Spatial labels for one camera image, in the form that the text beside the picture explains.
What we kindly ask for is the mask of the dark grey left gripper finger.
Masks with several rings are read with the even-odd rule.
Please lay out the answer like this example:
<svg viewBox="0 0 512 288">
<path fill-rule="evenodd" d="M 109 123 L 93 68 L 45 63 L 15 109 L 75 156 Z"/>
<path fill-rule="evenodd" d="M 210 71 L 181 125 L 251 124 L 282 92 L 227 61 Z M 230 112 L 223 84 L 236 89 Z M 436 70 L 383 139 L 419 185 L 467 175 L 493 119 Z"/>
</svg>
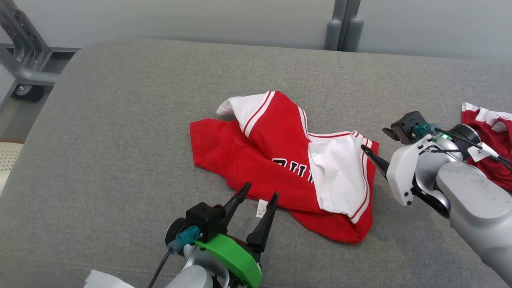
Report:
<svg viewBox="0 0 512 288">
<path fill-rule="evenodd" d="M 228 225 L 230 221 L 232 220 L 232 217 L 234 216 L 238 206 L 243 203 L 243 201 L 246 199 L 249 191 L 251 189 L 251 182 L 247 182 L 243 185 L 243 187 L 236 192 L 236 194 L 225 204 L 224 210 L 225 215 L 223 216 L 221 220 L 221 227 L 223 233 L 227 232 Z"/>
<path fill-rule="evenodd" d="M 265 211 L 261 213 L 260 222 L 254 230 L 246 237 L 246 243 L 252 248 L 255 253 L 263 253 L 268 241 L 271 226 L 274 220 L 274 215 L 278 207 L 279 192 L 274 192 L 270 201 L 265 206 Z"/>
</svg>

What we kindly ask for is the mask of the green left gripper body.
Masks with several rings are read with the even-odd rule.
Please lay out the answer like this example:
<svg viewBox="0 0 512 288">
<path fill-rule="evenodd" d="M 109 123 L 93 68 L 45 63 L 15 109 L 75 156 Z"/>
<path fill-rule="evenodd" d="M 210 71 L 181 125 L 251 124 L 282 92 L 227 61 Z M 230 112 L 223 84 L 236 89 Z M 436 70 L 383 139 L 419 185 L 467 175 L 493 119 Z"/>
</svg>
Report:
<svg viewBox="0 0 512 288">
<path fill-rule="evenodd" d="M 263 278 L 259 264 L 233 238 L 218 234 L 207 242 L 196 240 L 196 244 L 204 248 L 213 259 L 246 283 L 249 288 L 259 287 Z"/>
</svg>

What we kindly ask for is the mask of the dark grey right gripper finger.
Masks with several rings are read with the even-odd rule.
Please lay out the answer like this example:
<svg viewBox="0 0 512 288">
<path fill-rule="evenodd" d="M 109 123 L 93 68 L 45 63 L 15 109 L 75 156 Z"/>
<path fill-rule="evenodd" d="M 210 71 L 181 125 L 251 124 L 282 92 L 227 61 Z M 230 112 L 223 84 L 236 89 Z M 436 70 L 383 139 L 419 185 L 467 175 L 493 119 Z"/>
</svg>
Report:
<svg viewBox="0 0 512 288">
<path fill-rule="evenodd" d="M 379 173 L 385 179 L 387 179 L 387 171 L 388 171 L 390 163 L 388 161 L 384 160 L 383 158 L 379 157 L 378 155 L 376 155 L 373 152 L 373 150 L 366 145 L 361 145 L 361 149 L 366 154 L 366 156 L 371 160 L 371 162 L 376 167 L 376 169 L 379 171 Z"/>
</svg>

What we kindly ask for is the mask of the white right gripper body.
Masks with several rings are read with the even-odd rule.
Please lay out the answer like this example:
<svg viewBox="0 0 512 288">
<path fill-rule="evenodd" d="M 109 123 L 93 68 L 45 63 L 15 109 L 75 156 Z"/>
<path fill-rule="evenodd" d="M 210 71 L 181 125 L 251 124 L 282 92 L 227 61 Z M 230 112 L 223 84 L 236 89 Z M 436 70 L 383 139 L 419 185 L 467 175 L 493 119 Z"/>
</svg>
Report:
<svg viewBox="0 0 512 288">
<path fill-rule="evenodd" d="M 440 153 L 432 138 L 402 146 L 392 155 L 386 172 L 394 198 L 402 206 L 420 199 L 444 218 L 450 217 L 450 201 L 437 187 L 436 177 L 450 156 Z"/>
</svg>

